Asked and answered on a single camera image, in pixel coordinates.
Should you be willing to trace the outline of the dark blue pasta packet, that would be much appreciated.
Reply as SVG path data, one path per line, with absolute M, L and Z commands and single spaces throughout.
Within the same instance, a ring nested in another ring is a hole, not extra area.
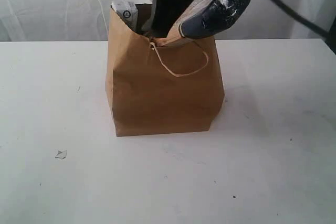
M 208 38 L 228 30 L 240 18 L 251 0 L 201 0 L 189 6 L 165 38 L 156 46 L 169 47 Z

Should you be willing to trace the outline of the small white blue packet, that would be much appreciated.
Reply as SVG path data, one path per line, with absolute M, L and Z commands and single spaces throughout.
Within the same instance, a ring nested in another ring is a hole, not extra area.
M 112 1 L 111 8 L 119 15 L 119 17 L 130 29 L 136 31 L 138 22 L 138 9 L 134 2 Z

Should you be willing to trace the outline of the brown paper shopping bag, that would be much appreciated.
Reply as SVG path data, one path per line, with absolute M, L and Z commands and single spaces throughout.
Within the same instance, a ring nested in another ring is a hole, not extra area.
M 105 87 L 118 137 L 207 131 L 225 96 L 213 37 L 154 47 L 114 10 Z

